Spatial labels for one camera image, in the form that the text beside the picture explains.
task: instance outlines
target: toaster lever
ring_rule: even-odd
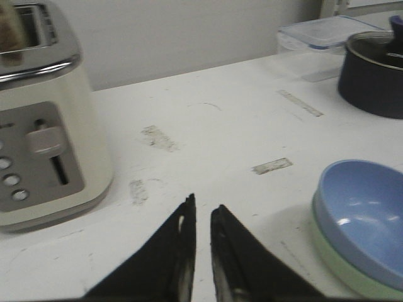
[[[47,127],[44,121],[37,123],[37,130],[29,132],[26,139],[34,157],[50,159],[60,155],[66,149],[61,127]]]

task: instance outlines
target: green bowl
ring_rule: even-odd
[[[403,299],[403,292],[368,277],[342,258],[323,235],[312,209],[311,229],[314,244],[323,261],[353,291],[371,299]]]

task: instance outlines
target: plastic container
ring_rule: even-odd
[[[282,26],[278,30],[278,57],[288,71],[318,82],[339,75],[344,44],[356,33],[383,30],[347,16],[335,16]]]

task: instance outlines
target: white wall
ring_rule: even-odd
[[[276,52],[280,25],[321,0],[53,0],[76,32],[95,90]]]

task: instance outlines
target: pot lid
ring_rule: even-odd
[[[347,41],[347,49],[370,63],[391,69],[403,69],[403,20],[390,18],[391,31],[368,31],[353,35]]]

